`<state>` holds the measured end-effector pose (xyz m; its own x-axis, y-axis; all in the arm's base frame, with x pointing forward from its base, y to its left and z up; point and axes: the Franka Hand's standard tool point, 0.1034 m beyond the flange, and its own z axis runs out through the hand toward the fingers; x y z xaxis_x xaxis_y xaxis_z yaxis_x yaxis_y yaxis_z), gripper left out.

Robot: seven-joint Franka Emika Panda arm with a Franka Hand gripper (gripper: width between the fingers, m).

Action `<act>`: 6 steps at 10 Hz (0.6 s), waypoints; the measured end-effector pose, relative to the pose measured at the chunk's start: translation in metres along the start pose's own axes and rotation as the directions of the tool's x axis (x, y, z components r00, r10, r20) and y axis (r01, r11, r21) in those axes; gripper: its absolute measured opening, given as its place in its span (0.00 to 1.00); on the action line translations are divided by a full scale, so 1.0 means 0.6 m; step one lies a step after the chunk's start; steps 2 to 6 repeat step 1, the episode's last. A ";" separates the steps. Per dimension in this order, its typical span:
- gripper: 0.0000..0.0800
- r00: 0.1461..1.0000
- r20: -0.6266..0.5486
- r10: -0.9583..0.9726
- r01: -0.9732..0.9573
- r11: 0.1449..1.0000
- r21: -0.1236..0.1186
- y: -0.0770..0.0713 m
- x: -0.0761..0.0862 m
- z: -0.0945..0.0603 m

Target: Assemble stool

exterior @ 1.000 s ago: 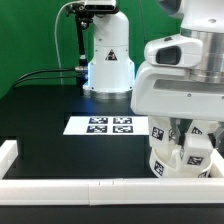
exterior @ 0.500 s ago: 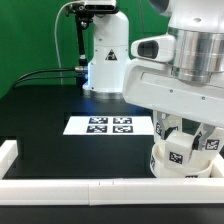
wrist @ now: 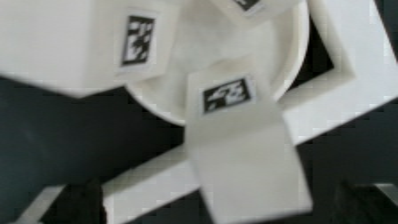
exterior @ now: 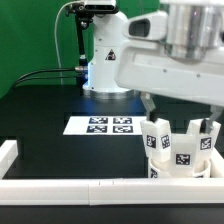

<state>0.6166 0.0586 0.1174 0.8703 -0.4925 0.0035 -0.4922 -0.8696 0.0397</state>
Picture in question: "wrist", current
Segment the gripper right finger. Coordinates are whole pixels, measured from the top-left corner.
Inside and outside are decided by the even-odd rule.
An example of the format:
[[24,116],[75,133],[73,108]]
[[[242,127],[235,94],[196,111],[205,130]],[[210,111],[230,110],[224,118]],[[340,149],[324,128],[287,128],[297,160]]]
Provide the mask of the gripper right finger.
[[398,224],[398,186],[393,183],[342,183],[331,224]]

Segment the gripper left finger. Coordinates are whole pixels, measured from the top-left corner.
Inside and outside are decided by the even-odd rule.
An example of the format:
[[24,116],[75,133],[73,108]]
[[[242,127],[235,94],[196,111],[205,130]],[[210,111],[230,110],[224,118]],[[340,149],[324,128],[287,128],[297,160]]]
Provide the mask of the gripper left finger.
[[107,224],[100,181],[47,188],[15,224]]

